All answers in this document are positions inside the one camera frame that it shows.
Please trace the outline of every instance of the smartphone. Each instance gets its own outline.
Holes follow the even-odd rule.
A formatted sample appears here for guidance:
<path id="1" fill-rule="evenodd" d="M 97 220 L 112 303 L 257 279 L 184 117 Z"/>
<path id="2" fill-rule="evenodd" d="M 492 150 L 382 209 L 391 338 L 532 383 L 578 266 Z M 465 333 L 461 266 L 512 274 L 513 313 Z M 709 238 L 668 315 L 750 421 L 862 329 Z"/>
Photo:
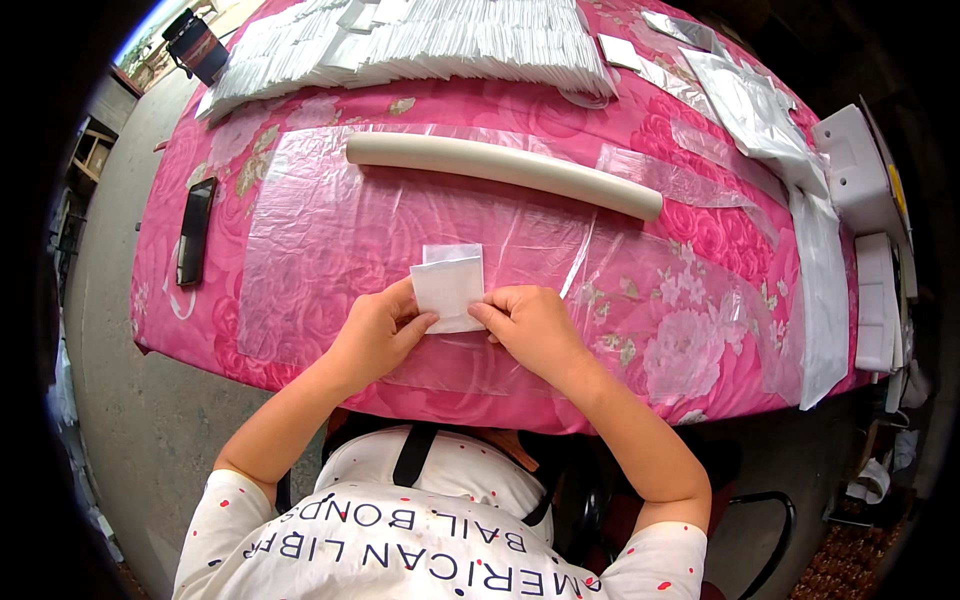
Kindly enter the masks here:
<path id="1" fill-rule="evenodd" d="M 180 252 L 177 254 L 177 285 L 194 285 L 204 278 L 206 225 L 216 191 L 217 179 L 211 177 L 191 187 L 186 197 L 180 228 Z"/>

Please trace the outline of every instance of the plastic bag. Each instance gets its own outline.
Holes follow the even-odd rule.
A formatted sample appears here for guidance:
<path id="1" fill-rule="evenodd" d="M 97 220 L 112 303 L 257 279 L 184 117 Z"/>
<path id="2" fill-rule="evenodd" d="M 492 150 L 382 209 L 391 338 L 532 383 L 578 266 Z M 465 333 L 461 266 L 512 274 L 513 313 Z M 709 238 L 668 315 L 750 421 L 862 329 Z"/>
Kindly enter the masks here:
<path id="1" fill-rule="evenodd" d="M 770 217 L 740 192 L 659 158 L 604 144 L 597 169 L 657 190 L 664 198 L 700 208 L 740 206 L 773 250 L 780 234 Z"/>

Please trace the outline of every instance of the white paper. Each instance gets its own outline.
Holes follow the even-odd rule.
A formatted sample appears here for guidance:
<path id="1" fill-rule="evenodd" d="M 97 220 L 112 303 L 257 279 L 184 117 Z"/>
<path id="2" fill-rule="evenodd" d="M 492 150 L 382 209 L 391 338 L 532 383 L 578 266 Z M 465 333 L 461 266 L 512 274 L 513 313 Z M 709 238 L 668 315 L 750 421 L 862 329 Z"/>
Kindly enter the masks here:
<path id="1" fill-rule="evenodd" d="M 483 244 L 424 244 L 423 262 L 456 260 L 457 258 L 483 257 Z"/>
<path id="2" fill-rule="evenodd" d="M 643 68 L 640 63 L 640 56 L 636 53 L 634 44 L 629 39 L 620 39 L 619 37 L 605 36 L 597 34 L 600 40 L 600 47 L 603 49 L 603 56 L 607 62 L 616 66 L 625 66 L 628 69 L 639 71 Z"/>
<path id="3" fill-rule="evenodd" d="M 420 312 L 431 312 L 440 317 L 426 330 L 427 333 L 458 333 L 484 328 L 467 314 L 471 304 L 483 300 L 482 256 L 413 265 L 410 276 Z"/>

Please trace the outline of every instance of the clear plastic sheet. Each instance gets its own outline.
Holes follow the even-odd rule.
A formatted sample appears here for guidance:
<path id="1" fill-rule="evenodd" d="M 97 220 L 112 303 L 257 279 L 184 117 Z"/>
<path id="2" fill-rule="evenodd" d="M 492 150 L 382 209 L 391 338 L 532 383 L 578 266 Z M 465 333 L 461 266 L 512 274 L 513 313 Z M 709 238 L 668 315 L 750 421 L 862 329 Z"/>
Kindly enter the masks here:
<path id="1" fill-rule="evenodd" d="M 704 93 L 703 89 L 653 64 L 644 57 L 637 56 L 636 58 L 638 68 L 635 68 L 634 71 L 640 77 L 693 108 L 710 121 L 718 125 L 720 124 L 720 119 L 718 119 L 716 113 L 713 112 L 713 107 L 710 106 L 710 100 L 707 98 L 707 94 Z"/>
<path id="2" fill-rule="evenodd" d="M 850 306 L 840 221 L 829 201 L 790 186 L 790 213 L 804 282 L 804 382 L 800 408 L 807 410 L 847 374 Z"/>
<path id="3" fill-rule="evenodd" d="M 775 251 L 780 234 L 770 217 L 740 192 L 658 158 L 604 144 L 597 169 L 659 191 L 664 198 L 700 208 L 739 206 Z"/>
<path id="4" fill-rule="evenodd" d="M 787 206 L 783 183 L 762 164 L 745 157 L 727 142 L 701 132 L 683 119 L 670 119 L 670 128 L 674 141 L 681 148 L 728 169 L 784 207 Z"/>
<path id="5" fill-rule="evenodd" d="M 770 82 L 713 54 L 682 52 L 740 152 L 763 161 L 787 185 L 827 198 L 823 161 L 807 147 Z"/>
<path id="6" fill-rule="evenodd" d="M 711 52 L 718 57 L 732 60 L 730 53 L 727 52 L 727 48 L 717 37 L 716 32 L 710 27 L 702 23 L 679 19 L 669 14 L 663 14 L 662 12 L 643 11 L 641 14 L 643 15 L 643 20 L 647 22 L 647 25 L 649 25 L 651 29 L 678 39 L 683 43 Z"/>
<path id="7" fill-rule="evenodd" d="M 382 290 L 424 245 L 483 244 L 485 287 L 538 284 L 564 296 L 598 358 L 655 403 L 710 391 L 721 358 L 758 355 L 763 388 L 790 401 L 771 316 L 749 283 L 591 204 L 496 181 L 346 162 L 355 130 L 476 139 L 563 157 L 530 135 L 443 126 L 284 134 L 256 200 L 240 294 L 238 348 L 308 365 L 353 300 Z M 483 331 L 428 336 L 387 383 L 518 398 L 559 397 Z"/>

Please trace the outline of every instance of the black strap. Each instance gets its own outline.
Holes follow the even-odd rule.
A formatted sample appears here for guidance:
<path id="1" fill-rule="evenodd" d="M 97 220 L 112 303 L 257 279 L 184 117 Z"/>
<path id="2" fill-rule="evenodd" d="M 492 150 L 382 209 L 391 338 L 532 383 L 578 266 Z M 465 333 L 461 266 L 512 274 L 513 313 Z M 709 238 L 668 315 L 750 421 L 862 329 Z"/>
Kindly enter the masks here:
<path id="1" fill-rule="evenodd" d="M 416 422 L 410 427 L 407 441 L 403 443 L 394 467 L 394 485 L 412 488 L 420 479 L 426 455 L 430 453 L 438 427 L 434 423 Z"/>
<path id="2" fill-rule="evenodd" d="M 553 490 L 547 490 L 543 498 L 540 499 L 540 504 L 537 505 L 537 508 L 521 519 L 525 525 L 528 527 L 540 525 L 540 522 L 546 516 L 546 510 L 550 508 L 550 503 L 553 501 L 553 492 Z"/>
<path id="3" fill-rule="evenodd" d="M 423 464 L 426 463 L 426 456 L 430 453 L 430 446 L 433 445 L 434 438 L 437 437 L 437 431 L 440 429 L 435 423 L 415 422 L 410 427 L 410 433 L 407 434 L 407 440 L 403 443 L 400 455 L 396 457 L 396 466 L 394 467 L 394 485 L 403 488 L 412 488 L 417 480 L 420 479 L 420 472 L 423 471 Z M 550 508 L 553 500 L 554 490 L 547 489 L 540 504 L 532 513 L 525 516 L 522 521 L 529 527 L 540 524 L 546 516 L 546 510 Z"/>

